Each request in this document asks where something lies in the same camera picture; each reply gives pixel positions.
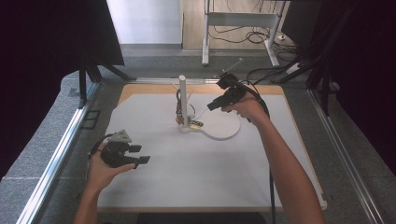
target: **left arm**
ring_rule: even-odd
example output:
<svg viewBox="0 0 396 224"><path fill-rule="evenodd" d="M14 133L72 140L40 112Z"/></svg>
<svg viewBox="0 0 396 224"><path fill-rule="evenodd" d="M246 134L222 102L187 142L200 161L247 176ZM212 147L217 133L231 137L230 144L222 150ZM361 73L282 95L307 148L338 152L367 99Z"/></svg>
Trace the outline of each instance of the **left arm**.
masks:
<svg viewBox="0 0 396 224"><path fill-rule="evenodd" d="M97 202L102 189L107 187L116 175L134 169L134 164L127 164L118 168L111 168L105 164L100 156L105 146L106 144L99 146L91 157L87 185L82 194L74 221L75 224L96 223Z"/></svg>

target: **black cable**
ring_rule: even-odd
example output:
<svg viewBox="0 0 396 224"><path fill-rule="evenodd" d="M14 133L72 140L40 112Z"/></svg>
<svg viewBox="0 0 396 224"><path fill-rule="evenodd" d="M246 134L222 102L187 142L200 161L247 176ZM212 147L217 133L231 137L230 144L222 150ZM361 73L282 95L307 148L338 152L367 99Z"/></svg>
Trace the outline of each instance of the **black cable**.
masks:
<svg viewBox="0 0 396 224"><path fill-rule="evenodd" d="M262 0L262 5L260 6L259 12L262 12L262 7L264 6L264 0Z"/></svg>
<svg viewBox="0 0 396 224"><path fill-rule="evenodd" d="M248 85L251 85L251 86L253 87L254 91L257 92L257 94L260 95L259 91L257 90L257 88L253 85L253 83L252 83L251 81L242 80L242 81L240 81L239 83L243 83L243 82L246 82Z"/></svg>
<svg viewBox="0 0 396 224"><path fill-rule="evenodd" d="M270 193L271 193L271 215L272 215L272 221L273 221L273 224L276 224L274 179L272 177L271 168L270 168Z"/></svg>
<svg viewBox="0 0 396 224"><path fill-rule="evenodd" d="M260 78L259 80L257 80L253 84L256 85L256 84L260 83L261 81L265 80L268 77L272 77L272 76L274 76L276 74L284 72L286 69L290 68L291 66L293 66L295 63L297 63L300 60L301 60L300 57L296 57L293 61L289 62L285 66L277 68L278 70L276 70L274 73L272 73L270 75L266 75L265 77Z"/></svg>
<svg viewBox="0 0 396 224"><path fill-rule="evenodd" d="M233 12L230 7L228 6L228 0L227 0L227 8L230 10L230 12Z"/></svg>
<svg viewBox="0 0 396 224"><path fill-rule="evenodd" d="M282 47L287 47L287 48L298 48L297 46L293 46L293 45L279 44L279 43L276 43L275 41L274 41L274 44L278 45L278 46L282 46Z"/></svg>
<svg viewBox="0 0 396 224"><path fill-rule="evenodd" d="M103 141L104 141L105 139L107 139L108 137L110 137L111 135L113 135L113 134L114 134L114 133L106 134L106 135L103 136L99 141L97 141L97 142L95 143L95 145L93 145L93 147L92 147L92 149L91 149L91 151L90 151L90 154L88 154L88 159L90 159L91 156L92 156L93 154L95 154L95 152L98 150L99 146L103 143Z"/></svg>
<svg viewBox="0 0 396 224"><path fill-rule="evenodd" d="M255 31L254 28L255 27L253 27L253 30L251 32L247 33L247 40L253 44L262 44L264 42L264 40L266 40L269 37L269 35L262 33L262 32ZM261 40L253 41L252 39L250 39L254 35L257 36L258 38L260 38Z"/></svg>
<svg viewBox="0 0 396 224"><path fill-rule="evenodd" d="M223 33L227 33L227 32L231 32L231 31L234 31L234 30L238 30L238 29L244 28L245 26L238 26L238 27L235 27L233 29L225 30L225 31L218 31L216 29L216 26L213 26L213 27L215 28L216 33L223 34Z"/></svg>
<svg viewBox="0 0 396 224"><path fill-rule="evenodd" d="M241 40L241 41L232 41L232 40L228 40L228 39L224 39L224 38L214 37L212 34L210 34L210 32L208 32L208 34L209 34L210 37L212 37L214 39L223 40L223 41L226 41L226 42L229 42L229 43L234 43L234 44L239 44L239 43L242 43L242 42L247 40L247 38L245 38L244 40Z"/></svg>
<svg viewBox="0 0 396 224"><path fill-rule="evenodd" d="M277 2L277 1L275 1L274 7L273 7L273 13L274 13L274 11L275 11L276 2Z"/></svg>
<svg viewBox="0 0 396 224"><path fill-rule="evenodd" d="M293 60L286 60L286 59L284 59L284 58L282 58L281 56L280 56L280 54L282 54L282 53L289 53L289 52L278 52L277 53L277 57L280 59L280 60L282 60L282 61L284 61L284 62L287 62L287 63L289 63L289 62L292 62Z"/></svg>
<svg viewBox="0 0 396 224"><path fill-rule="evenodd" d="M279 69L279 68L276 68L276 67L272 67L272 68L257 68L257 69L251 70L250 72L247 73L247 83L250 83L249 77L250 77L251 74L253 74L255 72L267 71L267 70L277 70L277 69Z"/></svg>

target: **person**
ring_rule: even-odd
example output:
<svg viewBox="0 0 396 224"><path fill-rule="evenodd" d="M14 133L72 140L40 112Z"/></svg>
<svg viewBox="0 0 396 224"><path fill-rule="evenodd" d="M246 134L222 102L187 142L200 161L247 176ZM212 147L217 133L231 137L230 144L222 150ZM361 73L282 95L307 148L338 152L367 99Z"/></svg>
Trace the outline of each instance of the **person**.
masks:
<svg viewBox="0 0 396 224"><path fill-rule="evenodd" d="M239 102L225 106L221 110L235 110L241 117L250 119L257 127L288 222L325 223L318 196L309 177L256 98L248 92ZM101 145L91 158L88 181L75 223L96 223L96 204L100 191L117 174L134 168L132 164L119 168L108 167L100 157L104 146Z"/></svg>
<svg viewBox="0 0 396 224"><path fill-rule="evenodd" d="M90 224L97 222L97 202L100 192L107 187L116 175L134 169L134 164L112 168L101 158L106 144L101 144L90 158L90 168L85 189L82 193L74 223Z"/></svg>

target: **table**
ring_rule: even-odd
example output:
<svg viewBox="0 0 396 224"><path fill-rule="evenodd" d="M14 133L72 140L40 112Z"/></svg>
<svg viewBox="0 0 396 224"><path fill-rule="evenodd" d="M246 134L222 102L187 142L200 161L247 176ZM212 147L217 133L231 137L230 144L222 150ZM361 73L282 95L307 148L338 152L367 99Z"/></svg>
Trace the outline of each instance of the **table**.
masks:
<svg viewBox="0 0 396 224"><path fill-rule="evenodd" d="M266 27L277 31L285 4L286 1L280 1L281 7L276 14L210 12L210 0L205 0L205 32L202 46L202 65L209 65L209 25ZM275 36L276 32L271 32L269 39L265 40L264 44L272 65L279 66L272 48Z"/></svg>
<svg viewBox="0 0 396 224"><path fill-rule="evenodd" d="M271 120L305 168L322 209L327 202L306 153L284 92L257 86ZM223 94L217 85L188 85L197 114ZM102 191L99 212L262 212L269 211L268 162L260 136L241 119L241 129L226 141L201 133L181 133L175 122L176 90L171 85L126 85L107 133L125 129L133 144L130 156L151 156L148 164L115 177ZM276 209L281 204L276 193Z"/></svg>

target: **forearm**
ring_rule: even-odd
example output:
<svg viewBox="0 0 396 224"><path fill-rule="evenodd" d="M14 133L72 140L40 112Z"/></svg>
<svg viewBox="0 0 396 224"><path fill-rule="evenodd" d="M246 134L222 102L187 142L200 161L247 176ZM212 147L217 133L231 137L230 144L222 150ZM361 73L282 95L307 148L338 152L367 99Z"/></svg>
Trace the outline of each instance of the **forearm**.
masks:
<svg viewBox="0 0 396 224"><path fill-rule="evenodd" d="M324 223L318 197L309 177L275 126L264 115L259 116L255 124L290 223Z"/></svg>
<svg viewBox="0 0 396 224"><path fill-rule="evenodd" d="M85 188L75 217L75 224L95 223L97 219L97 202L100 191Z"/></svg>

